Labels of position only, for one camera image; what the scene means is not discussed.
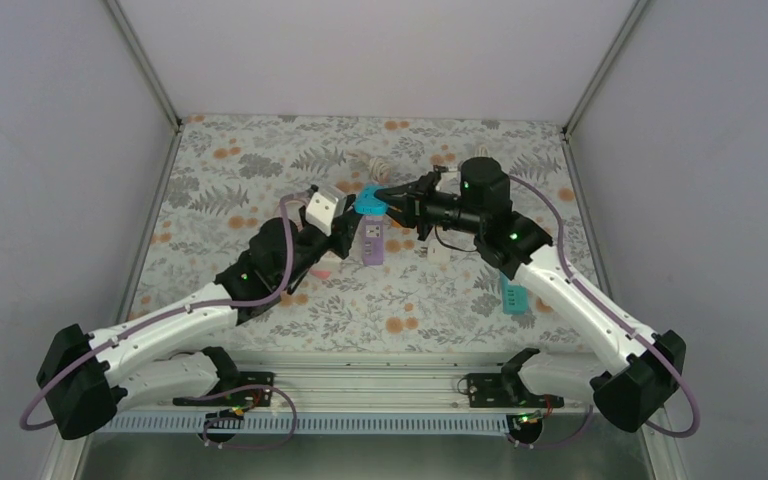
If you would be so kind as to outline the pink triangular power strip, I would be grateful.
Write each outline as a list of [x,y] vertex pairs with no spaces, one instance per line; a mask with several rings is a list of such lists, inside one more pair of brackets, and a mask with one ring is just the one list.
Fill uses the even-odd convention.
[[321,280],[326,280],[332,275],[330,270],[311,269],[310,274]]

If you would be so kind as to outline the white plug adapter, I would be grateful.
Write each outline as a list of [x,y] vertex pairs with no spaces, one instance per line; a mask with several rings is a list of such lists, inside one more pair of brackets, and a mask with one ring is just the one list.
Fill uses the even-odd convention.
[[318,263],[318,268],[322,271],[338,272],[342,265],[342,259],[339,256],[328,254]]

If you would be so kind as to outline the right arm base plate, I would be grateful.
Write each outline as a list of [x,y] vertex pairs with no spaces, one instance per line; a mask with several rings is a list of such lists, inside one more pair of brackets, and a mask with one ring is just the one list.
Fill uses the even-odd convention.
[[565,400],[527,390],[514,374],[469,373],[463,377],[471,408],[562,408]]

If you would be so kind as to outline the cyan cube socket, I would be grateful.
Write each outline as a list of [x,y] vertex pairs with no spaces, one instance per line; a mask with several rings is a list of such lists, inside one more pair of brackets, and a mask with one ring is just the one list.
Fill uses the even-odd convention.
[[353,203],[354,210],[364,216],[383,216],[388,211],[386,202],[378,199],[375,194],[383,189],[381,185],[367,184],[357,194]]

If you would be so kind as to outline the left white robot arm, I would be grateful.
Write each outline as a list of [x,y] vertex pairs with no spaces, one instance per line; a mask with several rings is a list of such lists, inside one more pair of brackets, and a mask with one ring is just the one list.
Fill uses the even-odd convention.
[[36,375],[32,403],[45,403],[51,414],[39,426],[75,440],[120,412],[161,400],[230,402],[239,382],[230,356],[193,341],[264,314],[326,254],[346,258],[360,221],[352,207],[305,208],[301,228],[280,215],[261,226],[234,263],[185,298],[91,332],[77,324],[61,328]]

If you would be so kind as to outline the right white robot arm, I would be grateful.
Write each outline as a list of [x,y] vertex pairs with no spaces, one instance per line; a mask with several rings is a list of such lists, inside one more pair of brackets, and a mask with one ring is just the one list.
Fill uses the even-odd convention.
[[569,322],[591,354],[533,350],[501,384],[504,399],[525,407],[538,395],[594,406],[616,428],[642,426],[685,438],[699,428],[699,406],[682,377],[686,343],[656,332],[599,290],[565,257],[563,234],[548,233],[513,207],[514,177],[489,157],[466,160],[459,191],[442,192],[443,171],[377,190],[388,215],[425,239],[435,228],[467,233],[482,260]]

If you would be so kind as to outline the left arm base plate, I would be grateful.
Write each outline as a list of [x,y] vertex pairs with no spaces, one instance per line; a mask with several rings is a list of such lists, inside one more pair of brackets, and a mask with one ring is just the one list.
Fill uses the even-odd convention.
[[217,407],[268,407],[271,403],[275,380],[273,372],[244,371],[235,380],[222,380],[205,396],[179,397],[172,400],[175,406]]

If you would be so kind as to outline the purple power strip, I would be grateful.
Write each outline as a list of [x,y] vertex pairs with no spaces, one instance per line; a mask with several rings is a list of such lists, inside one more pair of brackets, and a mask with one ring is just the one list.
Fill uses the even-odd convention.
[[364,215],[362,219],[362,261],[365,266],[384,263],[384,222],[382,216]]

